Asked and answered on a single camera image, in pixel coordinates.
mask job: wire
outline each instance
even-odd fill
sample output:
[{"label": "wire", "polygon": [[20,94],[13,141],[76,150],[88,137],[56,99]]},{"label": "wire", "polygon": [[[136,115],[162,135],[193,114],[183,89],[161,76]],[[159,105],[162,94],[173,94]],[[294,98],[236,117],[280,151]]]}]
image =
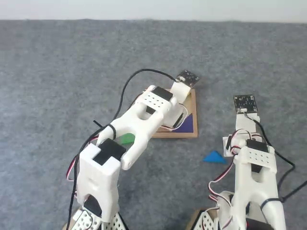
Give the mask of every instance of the wire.
[{"label": "wire", "polygon": [[231,145],[231,141],[234,139],[234,137],[238,134],[238,132],[239,132],[240,130],[245,130],[245,131],[247,132],[247,134],[249,135],[249,139],[251,139],[251,134],[250,134],[250,132],[248,132],[246,129],[240,128],[240,129],[237,129],[235,132],[233,132],[233,134],[231,135],[230,145]]},{"label": "wire", "polygon": [[218,194],[217,192],[215,192],[215,191],[211,188],[211,184],[212,184],[212,183],[217,183],[217,182],[219,182],[220,180],[222,180],[222,179],[229,173],[229,171],[231,170],[232,166],[234,165],[234,158],[235,158],[235,156],[232,157],[231,164],[225,169],[224,172],[222,172],[222,174],[220,174],[217,178],[215,178],[213,181],[210,181],[210,182],[208,183],[208,189],[209,189],[209,191],[210,191],[213,195],[216,195],[216,196],[222,198],[223,200],[225,200],[229,206],[231,206],[230,201],[229,201],[226,197],[224,197],[223,195],[220,195],[220,194]]},{"label": "wire", "polygon": [[239,150],[240,150],[241,147],[239,147],[239,146],[237,146],[237,145],[234,145],[234,146],[232,146],[232,147],[230,148],[230,152],[232,153],[232,155],[236,155],[236,153],[233,153],[233,152],[232,152],[233,149],[239,149]]},{"label": "wire", "polygon": [[90,226],[88,228],[84,229],[84,230],[89,230],[91,228],[91,226],[93,225],[93,219],[94,218],[89,214],[89,212],[87,210],[84,209],[83,211],[87,212],[88,216],[92,219]]},{"label": "wire", "polygon": [[135,76],[137,75],[138,73],[141,73],[141,72],[154,72],[154,73],[159,73],[159,74],[162,74],[166,77],[168,77],[169,79],[173,80],[173,81],[176,81],[175,78],[173,78],[171,75],[167,74],[167,73],[164,73],[162,71],[159,71],[159,70],[156,70],[156,69],[139,69],[138,71],[134,72],[129,78],[128,80],[126,81],[126,83],[124,84],[124,87],[123,87],[123,90],[121,92],[121,95],[120,95],[120,101],[119,101],[119,106],[118,106],[118,109],[113,117],[113,120],[115,120],[117,118],[117,116],[119,115],[119,112],[121,110],[121,107],[122,107],[122,104],[123,104],[123,98],[124,98],[124,93],[125,93],[125,90],[126,90],[126,87],[129,83],[129,81]]},{"label": "wire", "polygon": [[170,127],[167,127],[167,126],[161,126],[162,128],[165,128],[165,129],[167,129],[169,131],[173,131],[173,130],[179,129],[182,126],[182,124],[184,123],[184,121],[188,117],[189,112],[188,112],[188,109],[183,104],[180,103],[179,105],[181,105],[185,109],[185,111],[186,111],[186,115],[185,115],[184,119],[182,120],[182,122],[180,123],[180,125],[177,126],[176,128],[170,128]]},{"label": "wire", "polygon": [[224,224],[224,226],[222,227],[222,229],[225,229],[228,227],[228,225],[231,223],[232,221],[232,216],[228,219],[228,221]]},{"label": "wire", "polygon": [[[244,113],[245,117],[254,121],[260,128],[262,134],[263,134],[263,137],[265,139],[265,141],[267,142],[267,144],[271,147],[273,147],[273,145],[270,143],[267,135],[265,134],[265,131],[264,131],[264,128],[262,126],[262,124],[260,124],[260,122],[258,122],[257,120],[255,119],[252,119],[250,118],[247,113]],[[288,160],[286,157],[284,157],[282,154],[280,154],[277,150],[275,150],[275,153],[277,156],[279,156],[282,160],[284,160],[285,162],[287,162],[288,164],[290,164],[292,166],[291,169],[289,169],[288,171],[286,171],[283,176],[280,178],[278,184],[277,184],[277,191],[278,191],[278,194],[280,193],[280,189],[282,187],[282,184],[285,180],[285,178],[289,175],[290,172],[292,172],[294,169],[295,169],[295,164],[293,162],[291,162],[290,160]],[[307,181],[303,182],[300,186],[298,186],[296,189],[294,189],[293,191],[291,191],[290,193],[288,193],[287,195],[283,196],[283,197],[280,197],[280,201],[281,202],[286,202],[286,200],[288,198],[290,198],[291,196],[293,196],[295,193],[297,193],[299,190],[301,190],[303,187],[305,187],[307,185]]]},{"label": "wire", "polygon": [[208,196],[208,198],[210,199],[210,200],[213,200],[215,203],[217,203],[217,197],[216,196],[213,196],[213,195],[209,195]]}]

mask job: wooden board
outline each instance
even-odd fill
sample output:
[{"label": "wooden board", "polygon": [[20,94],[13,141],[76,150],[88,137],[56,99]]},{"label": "wooden board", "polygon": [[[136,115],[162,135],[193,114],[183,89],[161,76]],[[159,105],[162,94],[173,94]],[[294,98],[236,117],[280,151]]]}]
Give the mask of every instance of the wooden board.
[{"label": "wooden board", "polygon": [[159,128],[153,135],[153,138],[197,138],[197,110],[196,110],[196,95],[195,90],[191,90],[191,93],[184,101],[184,106],[188,109],[188,117],[182,126],[173,131],[169,131],[165,128]]}]

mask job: red and white wire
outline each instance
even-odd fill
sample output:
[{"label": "red and white wire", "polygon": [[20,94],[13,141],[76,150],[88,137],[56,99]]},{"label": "red and white wire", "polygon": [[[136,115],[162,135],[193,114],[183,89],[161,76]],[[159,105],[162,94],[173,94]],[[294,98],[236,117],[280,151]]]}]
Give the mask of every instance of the red and white wire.
[{"label": "red and white wire", "polygon": [[238,134],[238,132],[239,132],[240,130],[245,130],[245,131],[247,132],[247,134],[249,135],[249,139],[251,139],[251,134],[250,134],[250,132],[248,132],[246,129],[240,128],[240,129],[237,129],[237,130],[231,135],[230,146],[231,146],[231,143],[232,143],[234,137]]},{"label": "red and white wire", "polygon": [[210,200],[213,200],[215,203],[217,203],[217,197],[216,196],[213,196],[213,195],[209,195],[208,196],[208,198],[210,199]]},{"label": "red and white wire", "polygon": [[232,221],[232,216],[228,219],[228,221],[226,221],[226,223],[222,226],[222,230],[223,229],[225,229],[225,228],[227,228],[228,227],[228,225],[231,223],[231,221]]},{"label": "red and white wire", "polygon": [[223,195],[220,195],[219,193],[215,192],[215,191],[211,188],[211,184],[212,184],[212,183],[217,183],[217,182],[219,182],[220,180],[222,180],[222,179],[229,173],[229,171],[231,170],[232,166],[234,165],[234,158],[235,158],[235,156],[233,156],[232,161],[231,161],[231,164],[226,168],[226,170],[225,170],[221,175],[219,175],[215,180],[210,181],[210,182],[208,183],[208,189],[209,189],[209,191],[210,191],[213,195],[218,196],[218,197],[222,198],[223,200],[225,200],[229,206],[231,206],[230,201],[229,201],[226,197],[224,197]]},{"label": "red and white wire", "polygon": [[[98,139],[98,136],[93,137],[93,138],[90,140],[89,144],[90,144],[92,141],[97,140],[97,139]],[[73,181],[73,179],[69,178],[69,175],[71,174],[71,171],[72,171],[72,169],[73,169],[73,167],[74,167],[74,165],[75,165],[75,161],[76,161],[76,157],[74,157],[74,158],[72,159],[72,161],[71,161],[71,163],[70,163],[70,165],[69,165],[69,167],[68,167],[68,170],[67,170],[67,172],[66,172],[66,180],[68,180],[68,181]]]},{"label": "red and white wire", "polygon": [[233,152],[234,149],[240,150],[241,147],[239,147],[238,145],[234,145],[234,146],[232,146],[232,147],[230,148],[230,152],[232,153],[232,155],[237,155],[237,153],[234,153],[234,152]]}]

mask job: robotic arm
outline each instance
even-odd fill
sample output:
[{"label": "robotic arm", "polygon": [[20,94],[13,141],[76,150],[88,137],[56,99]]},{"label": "robotic arm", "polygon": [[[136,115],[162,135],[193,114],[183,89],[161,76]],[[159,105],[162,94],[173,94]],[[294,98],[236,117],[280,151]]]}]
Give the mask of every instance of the robotic arm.
[{"label": "robotic arm", "polygon": [[[236,131],[223,138],[224,156],[231,157],[232,162],[208,185],[216,201],[216,216],[205,220],[203,217],[210,213],[204,212],[198,221],[206,230],[206,221],[214,230],[285,230],[283,205],[277,192],[275,149],[257,132],[254,120],[259,122],[260,118],[254,96],[235,96],[234,101]],[[235,192],[215,193],[211,184],[220,181],[233,164]]]},{"label": "robotic arm", "polygon": [[[148,87],[122,117],[99,133],[96,145],[89,144],[80,153],[77,200],[95,215],[95,222],[101,222],[102,227],[110,223],[119,210],[120,169],[128,170],[135,163],[160,126],[174,128],[174,124],[184,121],[181,103],[199,78],[185,70],[177,80],[170,91],[154,85]],[[127,133],[134,134],[135,141],[126,151],[113,139]]]}]

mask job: black cable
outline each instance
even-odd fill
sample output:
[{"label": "black cable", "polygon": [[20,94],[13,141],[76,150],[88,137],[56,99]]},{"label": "black cable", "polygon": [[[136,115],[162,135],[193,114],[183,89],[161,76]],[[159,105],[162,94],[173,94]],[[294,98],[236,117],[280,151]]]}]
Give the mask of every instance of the black cable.
[{"label": "black cable", "polygon": [[124,93],[125,93],[125,90],[126,90],[126,87],[129,83],[129,81],[135,76],[137,75],[138,73],[141,73],[141,72],[154,72],[154,73],[159,73],[159,74],[162,74],[164,76],[167,76],[169,79],[173,80],[173,81],[176,81],[175,78],[173,78],[171,75],[167,74],[167,73],[164,73],[162,71],[159,71],[159,70],[155,70],[155,69],[139,69],[138,71],[134,72],[129,78],[128,80],[126,81],[124,87],[123,87],[123,90],[121,92],[121,95],[120,95],[120,101],[119,101],[119,106],[118,106],[118,109],[113,117],[113,120],[115,120],[117,118],[117,116],[119,115],[119,112],[121,110],[121,106],[123,104],[123,98],[124,98]]},{"label": "black cable", "polygon": [[[255,119],[252,119],[250,118],[247,114],[245,114],[245,117],[247,117],[248,119],[254,121],[258,126],[259,128],[261,129],[261,132],[263,134],[263,137],[265,139],[265,141],[267,142],[267,144],[271,147],[273,147],[273,145],[270,143],[267,135],[265,134],[265,131],[264,131],[264,128],[262,126],[262,124],[260,124],[260,122],[256,121]],[[283,174],[283,176],[280,178],[278,184],[277,184],[277,191],[278,191],[278,194],[280,194],[280,189],[282,187],[282,184],[285,180],[285,178],[289,175],[290,172],[292,172],[294,169],[295,169],[295,164],[293,162],[291,162],[290,160],[288,160],[286,157],[284,157],[282,154],[280,154],[277,150],[275,150],[275,153],[277,156],[279,156],[281,159],[283,159],[285,162],[287,162],[288,164],[290,164],[292,166],[291,169],[289,169],[288,171],[286,171],[285,174]],[[262,207],[268,203],[269,201],[273,201],[273,200],[280,200],[282,203],[286,202],[286,200],[288,198],[290,198],[291,196],[293,196],[295,193],[297,193],[299,190],[301,190],[303,187],[305,187],[307,185],[307,181],[303,182],[300,186],[298,186],[296,189],[294,189],[293,191],[291,191],[290,193],[288,193],[287,195],[285,196],[281,196],[280,198],[269,198],[267,200],[265,200],[263,203],[262,203]]]},{"label": "black cable", "polygon": [[264,207],[267,203],[269,203],[270,201],[281,201],[281,199],[280,199],[280,198],[269,198],[269,199],[266,199],[266,200],[261,204],[260,209],[262,210],[263,207]]}]

